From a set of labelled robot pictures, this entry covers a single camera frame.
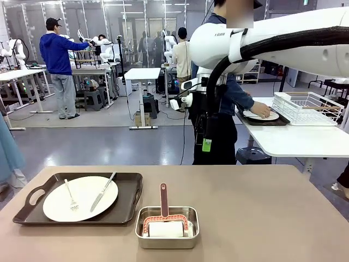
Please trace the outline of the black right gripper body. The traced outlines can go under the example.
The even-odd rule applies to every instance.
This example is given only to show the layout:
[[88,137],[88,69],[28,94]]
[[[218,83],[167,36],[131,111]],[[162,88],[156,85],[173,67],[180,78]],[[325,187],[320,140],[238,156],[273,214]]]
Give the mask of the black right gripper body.
[[194,134],[204,137],[207,128],[207,97],[206,94],[193,92],[192,105],[190,107],[190,120],[194,128]]

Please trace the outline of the person's right hand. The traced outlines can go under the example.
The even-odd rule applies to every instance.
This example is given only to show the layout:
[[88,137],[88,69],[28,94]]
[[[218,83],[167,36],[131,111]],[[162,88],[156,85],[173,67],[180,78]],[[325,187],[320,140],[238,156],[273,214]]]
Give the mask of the person's right hand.
[[254,101],[250,111],[261,118],[267,118],[270,116],[270,107],[261,102]]

